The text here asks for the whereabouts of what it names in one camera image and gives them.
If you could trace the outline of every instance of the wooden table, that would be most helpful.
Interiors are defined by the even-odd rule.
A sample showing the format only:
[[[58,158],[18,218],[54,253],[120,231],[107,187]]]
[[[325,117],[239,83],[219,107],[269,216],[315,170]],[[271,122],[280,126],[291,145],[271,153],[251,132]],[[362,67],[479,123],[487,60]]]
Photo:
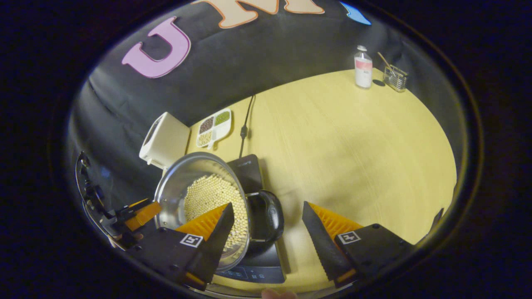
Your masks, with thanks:
[[[382,72],[374,69],[374,79]],[[380,223],[410,243],[418,242],[433,218],[448,208],[456,183],[451,146],[434,116],[408,90],[354,83],[354,70],[326,73],[256,95],[243,156],[261,160],[265,188],[281,201],[285,232],[281,250],[289,273],[282,285],[246,283],[215,276],[213,283],[257,291],[309,292],[327,280],[301,220],[303,201],[330,209],[364,226]],[[187,153],[238,158],[250,98],[228,108],[232,130],[214,149],[195,144]]]

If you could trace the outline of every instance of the white bottle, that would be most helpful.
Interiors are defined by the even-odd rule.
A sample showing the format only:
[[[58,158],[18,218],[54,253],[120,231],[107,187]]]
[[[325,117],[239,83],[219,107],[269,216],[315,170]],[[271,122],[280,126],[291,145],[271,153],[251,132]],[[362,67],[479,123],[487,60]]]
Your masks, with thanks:
[[[358,46],[357,49],[360,52],[355,54],[355,82],[362,88],[370,88],[373,62],[364,46]]]

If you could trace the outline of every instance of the spoon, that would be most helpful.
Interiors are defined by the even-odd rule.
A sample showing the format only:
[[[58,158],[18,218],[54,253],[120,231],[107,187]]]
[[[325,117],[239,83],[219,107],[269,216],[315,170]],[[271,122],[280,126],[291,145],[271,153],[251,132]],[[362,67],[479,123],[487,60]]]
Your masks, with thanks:
[[[380,52],[377,52],[377,54],[379,54],[380,58],[382,58],[384,60],[384,63],[386,63],[386,65],[390,68],[390,71],[392,71],[392,74],[394,74],[394,76],[397,77],[397,75],[395,74],[394,72],[394,69],[392,69],[392,67],[390,66],[390,64],[386,61],[386,59],[384,59],[384,56],[380,53]]]

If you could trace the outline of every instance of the stainless steel pot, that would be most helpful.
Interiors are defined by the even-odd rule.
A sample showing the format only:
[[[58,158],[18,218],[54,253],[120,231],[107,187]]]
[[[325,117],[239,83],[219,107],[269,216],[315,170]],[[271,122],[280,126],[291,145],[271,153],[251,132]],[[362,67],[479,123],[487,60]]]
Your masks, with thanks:
[[[176,229],[185,224],[187,220],[184,206],[187,187],[196,179],[211,174],[219,175],[240,191],[247,212],[248,230],[246,237],[240,243],[223,252],[220,258],[217,271],[226,271],[242,260],[250,242],[264,243],[277,240],[284,230],[284,217],[281,204],[272,192],[260,190],[256,193],[244,194],[235,173],[222,159],[210,153],[197,152],[180,158],[163,175],[155,191],[155,200],[162,207],[162,211],[155,217],[155,225]],[[253,223],[253,215],[250,213],[248,200],[264,200],[266,202],[267,223]],[[267,237],[253,239],[250,233],[253,231],[253,225],[268,226]]]

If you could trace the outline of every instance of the wire mesh cup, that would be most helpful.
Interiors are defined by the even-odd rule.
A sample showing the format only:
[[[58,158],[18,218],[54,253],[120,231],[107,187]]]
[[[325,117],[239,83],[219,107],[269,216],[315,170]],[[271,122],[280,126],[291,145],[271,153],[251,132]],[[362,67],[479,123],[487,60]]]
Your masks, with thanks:
[[[390,66],[392,67],[391,69],[388,66],[384,67],[384,83],[390,85],[395,91],[401,93],[406,90],[408,74],[393,64]]]

